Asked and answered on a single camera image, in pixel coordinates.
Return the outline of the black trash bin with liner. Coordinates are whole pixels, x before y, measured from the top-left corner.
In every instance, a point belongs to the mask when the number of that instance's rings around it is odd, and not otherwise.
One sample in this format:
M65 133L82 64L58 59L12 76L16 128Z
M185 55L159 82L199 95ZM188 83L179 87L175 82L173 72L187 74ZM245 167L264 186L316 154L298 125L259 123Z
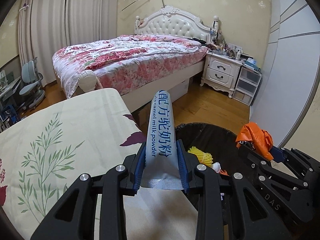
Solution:
M220 126L206 123L180 124L175 128L176 139L181 139L186 150L195 146L210 153L213 162L218 162L228 175L239 172L253 183L255 172L252 163L236 147L236 135Z

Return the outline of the plastic drawer storage unit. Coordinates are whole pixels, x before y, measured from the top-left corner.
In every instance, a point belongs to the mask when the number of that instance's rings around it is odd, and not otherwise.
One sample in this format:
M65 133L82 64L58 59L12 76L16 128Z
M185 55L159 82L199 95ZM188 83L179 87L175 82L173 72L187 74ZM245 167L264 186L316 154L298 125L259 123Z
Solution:
M242 66L240 68L232 98L250 106L255 98L256 92L258 91L261 78L261 72L257 72L246 65Z

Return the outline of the white bedside nightstand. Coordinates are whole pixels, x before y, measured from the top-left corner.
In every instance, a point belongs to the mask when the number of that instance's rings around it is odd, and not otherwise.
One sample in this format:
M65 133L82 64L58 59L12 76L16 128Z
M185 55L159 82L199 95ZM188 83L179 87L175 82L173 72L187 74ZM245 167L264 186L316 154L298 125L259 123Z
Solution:
M216 91L227 93L231 99L241 67L240 60L207 52L200 86L207 84Z

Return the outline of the yellow foam fruit net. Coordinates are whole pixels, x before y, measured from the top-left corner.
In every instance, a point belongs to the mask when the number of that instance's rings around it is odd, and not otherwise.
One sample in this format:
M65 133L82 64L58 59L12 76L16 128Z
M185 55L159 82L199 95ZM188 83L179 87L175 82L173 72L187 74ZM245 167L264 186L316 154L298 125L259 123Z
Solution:
M201 164L204 164L206 166L212 166L213 164L212 155L210 153L206 153L206 152L203 152L202 150L199 150L195 146L192 146L191 148L189 148L188 153L196 155L198 161Z

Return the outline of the floral pattern tablecloth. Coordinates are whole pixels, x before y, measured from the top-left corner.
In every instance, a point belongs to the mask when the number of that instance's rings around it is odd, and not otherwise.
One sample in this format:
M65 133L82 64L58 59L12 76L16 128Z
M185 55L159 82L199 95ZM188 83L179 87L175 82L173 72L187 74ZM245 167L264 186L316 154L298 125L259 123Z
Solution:
M105 174L137 153L143 134L119 93L56 103L1 133L1 239L29 239L83 173ZM197 211L181 191L125 197L128 239L194 239Z

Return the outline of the white tufted headboard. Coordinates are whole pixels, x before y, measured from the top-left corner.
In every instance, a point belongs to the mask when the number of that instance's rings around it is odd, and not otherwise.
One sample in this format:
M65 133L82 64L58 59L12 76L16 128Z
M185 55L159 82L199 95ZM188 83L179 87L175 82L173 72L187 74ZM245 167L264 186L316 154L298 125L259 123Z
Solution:
M135 20L136 35L170 35L196 38L215 44L218 32L218 24L206 26L199 17L170 5L166 5L144 19L136 16Z

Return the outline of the white sliding wardrobe door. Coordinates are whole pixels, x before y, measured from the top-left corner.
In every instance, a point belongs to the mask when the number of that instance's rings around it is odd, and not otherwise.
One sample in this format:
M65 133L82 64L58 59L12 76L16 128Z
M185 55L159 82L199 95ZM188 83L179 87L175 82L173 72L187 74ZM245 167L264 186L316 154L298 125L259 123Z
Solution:
M306 115L318 85L319 21L306 0L271 0L263 80L250 120L283 147Z

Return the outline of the small red orange wrapper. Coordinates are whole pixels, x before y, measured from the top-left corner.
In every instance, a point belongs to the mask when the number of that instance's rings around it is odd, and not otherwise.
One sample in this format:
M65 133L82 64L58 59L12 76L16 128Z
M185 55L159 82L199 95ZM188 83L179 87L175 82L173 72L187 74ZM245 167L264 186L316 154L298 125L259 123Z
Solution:
M225 176L228 175L228 173L226 172L226 170L220 170L219 174L222 174L222 175L225 175Z

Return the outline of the white plastic bag ball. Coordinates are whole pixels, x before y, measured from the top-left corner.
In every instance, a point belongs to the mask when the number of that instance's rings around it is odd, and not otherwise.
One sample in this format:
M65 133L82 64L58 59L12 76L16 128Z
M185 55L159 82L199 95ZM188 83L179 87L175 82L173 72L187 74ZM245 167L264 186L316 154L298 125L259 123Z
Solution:
M221 172L221 166L219 162L215 162L212 164L212 169L216 172L216 173L220 173Z

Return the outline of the light blue desk chair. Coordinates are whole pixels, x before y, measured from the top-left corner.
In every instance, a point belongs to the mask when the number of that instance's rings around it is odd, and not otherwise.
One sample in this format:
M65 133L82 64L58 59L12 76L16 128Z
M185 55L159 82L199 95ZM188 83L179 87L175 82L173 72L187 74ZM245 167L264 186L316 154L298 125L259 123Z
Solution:
M37 70L37 57L22 66L21 78L24 83L19 95L26 98L22 109L35 109L45 98L46 93L42 88L43 75Z

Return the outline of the bed with floral quilt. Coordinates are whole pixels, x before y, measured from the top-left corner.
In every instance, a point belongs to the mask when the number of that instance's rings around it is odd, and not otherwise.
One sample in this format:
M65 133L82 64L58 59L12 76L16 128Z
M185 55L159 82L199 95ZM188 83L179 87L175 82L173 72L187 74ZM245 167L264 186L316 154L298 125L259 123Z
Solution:
M123 35L58 50L53 69L66 98L114 88L129 111L200 73L208 49L195 40L170 35Z

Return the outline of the beige curtains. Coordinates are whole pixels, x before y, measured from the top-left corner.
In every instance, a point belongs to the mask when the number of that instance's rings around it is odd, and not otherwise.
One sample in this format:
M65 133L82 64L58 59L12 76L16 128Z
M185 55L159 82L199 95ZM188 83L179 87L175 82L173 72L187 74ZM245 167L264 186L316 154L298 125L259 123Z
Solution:
M55 81L52 57L56 51L116 36L117 4L118 0L22 0L18 20L21 64L37 59L42 85Z

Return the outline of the study desk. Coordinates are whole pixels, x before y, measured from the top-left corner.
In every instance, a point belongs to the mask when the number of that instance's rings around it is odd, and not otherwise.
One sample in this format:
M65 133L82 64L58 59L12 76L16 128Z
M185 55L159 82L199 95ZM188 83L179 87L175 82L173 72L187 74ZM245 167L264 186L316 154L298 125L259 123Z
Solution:
M21 84L21 77L17 77L10 84L5 86L3 90L1 90L1 110L5 107L5 102L15 94L16 90L19 88Z

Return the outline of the milk powder sachet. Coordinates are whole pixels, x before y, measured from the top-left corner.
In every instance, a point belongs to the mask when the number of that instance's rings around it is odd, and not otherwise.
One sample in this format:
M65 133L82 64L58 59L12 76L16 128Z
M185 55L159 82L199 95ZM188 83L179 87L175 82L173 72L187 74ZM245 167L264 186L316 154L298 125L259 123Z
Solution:
M151 103L141 186L161 190L183 189L171 97L166 90L158 91Z

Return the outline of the white box under bed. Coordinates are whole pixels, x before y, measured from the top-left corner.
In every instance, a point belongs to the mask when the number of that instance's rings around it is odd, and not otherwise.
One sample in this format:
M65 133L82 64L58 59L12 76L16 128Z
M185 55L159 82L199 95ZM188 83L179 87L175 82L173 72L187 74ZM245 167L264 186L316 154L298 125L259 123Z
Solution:
M168 93L170 94L171 101L175 102L185 94L187 94L189 88L189 79L184 80L183 82L179 83L175 87L168 90Z

